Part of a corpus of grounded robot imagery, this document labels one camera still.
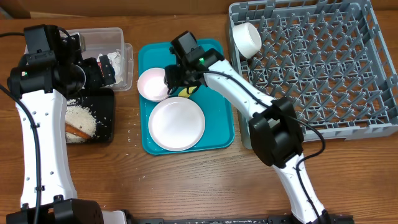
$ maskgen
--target table surface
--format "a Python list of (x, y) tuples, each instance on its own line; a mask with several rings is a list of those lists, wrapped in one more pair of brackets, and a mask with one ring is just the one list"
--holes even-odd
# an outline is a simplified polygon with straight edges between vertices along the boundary
[[(398, 13), (376, 12), (395, 66), (398, 65)], [(228, 54), (227, 15), (91, 17), (0, 21), (0, 33), (21, 32), (36, 24), (66, 29), (120, 27), (124, 40), (139, 49), (169, 42), (185, 30), (196, 38), (214, 38)], [(0, 83), (24, 52), (22, 37), (0, 40)], [(243, 148), (234, 111), (236, 138), (227, 149), (152, 156), (141, 146), (138, 67), (133, 87), (116, 93), (111, 144), (68, 146), (70, 172), (79, 198), (105, 210), (128, 209), (137, 218), (238, 218), (290, 213), (276, 173)], [(14, 102), (0, 94), (0, 223), (19, 210), (24, 181), (21, 124)], [(306, 162), (318, 198), (330, 213), (354, 215), (356, 223), (396, 223), (398, 219), (398, 134), (389, 138), (327, 142), (324, 154)], [(305, 154), (319, 142), (304, 144)]]

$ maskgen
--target blue tray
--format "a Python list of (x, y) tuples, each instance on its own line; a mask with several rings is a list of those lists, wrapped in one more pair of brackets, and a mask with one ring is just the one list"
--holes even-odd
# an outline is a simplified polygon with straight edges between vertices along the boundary
[[(217, 40), (198, 40), (198, 45), (201, 45), (205, 50), (214, 48), (218, 52), (223, 52), (223, 48)], [(139, 75), (141, 76), (144, 71), (150, 68), (164, 68), (168, 65), (175, 64), (175, 55), (170, 53), (170, 47), (171, 44), (169, 42), (144, 46), (139, 51), (138, 55)], [(205, 133), (195, 146), (181, 152), (195, 152), (228, 147), (235, 138), (231, 103), (219, 93), (205, 86), (201, 86), (200, 89), (190, 97), (190, 100), (198, 104), (205, 114)], [(149, 134), (149, 115), (157, 104), (158, 103), (143, 98), (141, 95), (139, 96), (142, 146), (149, 154), (156, 156), (181, 153), (162, 149), (154, 142)]]

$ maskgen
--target dish rack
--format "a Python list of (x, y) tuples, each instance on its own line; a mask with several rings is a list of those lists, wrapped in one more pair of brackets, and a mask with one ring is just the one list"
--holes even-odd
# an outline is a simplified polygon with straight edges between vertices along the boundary
[[(262, 39), (250, 59), (239, 55), (234, 26), (250, 22)], [(362, 139), (398, 131), (398, 76), (369, 0), (268, 0), (229, 7), (233, 67), (326, 139)], [(243, 144), (251, 148), (239, 114)], [(302, 127), (305, 141), (318, 136)]]

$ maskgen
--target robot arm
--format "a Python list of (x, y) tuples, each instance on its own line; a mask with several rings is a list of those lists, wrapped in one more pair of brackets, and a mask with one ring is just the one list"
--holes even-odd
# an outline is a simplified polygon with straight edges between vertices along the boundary
[[(235, 72), (233, 67), (217, 51), (211, 49), (204, 52), (196, 45), (196, 40), (191, 33), (185, 32), (172, 41), (172, 52), (177, 57), (177, 66), (166, 68), (165, 81), (170, 89), (175, 88), (174, 83), (184, 83), (185, 86), (200, 83), (223, 95), (231, 102), (249, 122), (251, 142), (254, 152), (268, 166), (272, 166), (282, 181), (290, 200), (292, 213), (299, 223), (318, 223), (317, 214), (300, 185), (297, 172), (297, 163), (303, 156), (303, 136), (297, 122), (286, 119), (279, 110), (295, 118), (293, 106), (285, 99), (275, 98), (262, 93)], [(197, 71), (202, 71), (203, 76), (198, 76)], [(260, 105), (248, 93), (260, 99), (268, 108)], [(313, 201), (320, 217), (327, 215), (311, 185), (304, 163), (300, 164), (300, 175), (303, 184)]]

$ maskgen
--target brown stick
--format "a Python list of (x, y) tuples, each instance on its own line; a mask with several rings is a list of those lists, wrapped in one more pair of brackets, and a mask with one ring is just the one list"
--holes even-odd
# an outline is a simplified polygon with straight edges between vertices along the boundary
[(67, 133), (74, 134), (74, 135), (79, 136), (79, 137), (81, 137), (83, 139), (86, 139), (86, 140), (90, 140), (91, 139), (91, 136), (89, 136), (88, 134), (84, 133), (83, 131), (80, 131), (79, 129), (77, 129), (77, 128), (75, 128), (72, 125), (67, 124), (67, 123), (65, 123), (65, 131)]

